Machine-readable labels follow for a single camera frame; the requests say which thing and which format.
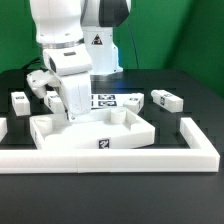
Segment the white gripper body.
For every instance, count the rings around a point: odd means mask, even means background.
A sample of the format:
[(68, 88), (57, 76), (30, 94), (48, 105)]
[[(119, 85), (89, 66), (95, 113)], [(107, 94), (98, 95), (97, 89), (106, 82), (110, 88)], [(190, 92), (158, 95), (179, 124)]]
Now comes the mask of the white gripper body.
[(63, 49), (44, 49), (44, 64), (59, 81), (59, 96), (69, 117), (91, 110), (91, 58), (84, 44)]

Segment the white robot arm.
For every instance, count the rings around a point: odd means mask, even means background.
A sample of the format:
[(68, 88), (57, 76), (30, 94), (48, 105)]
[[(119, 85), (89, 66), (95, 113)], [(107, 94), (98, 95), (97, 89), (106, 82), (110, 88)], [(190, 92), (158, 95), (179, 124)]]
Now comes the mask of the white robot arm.
[(91, 110), (92, 75), (120, 72), (113, 29), (131, 11), (131, 0), (29, 0), (36, 25), (36, 41), (45, 69), (27, 76), (39, 98), (46, 87), (56, 89), (74, 121)]

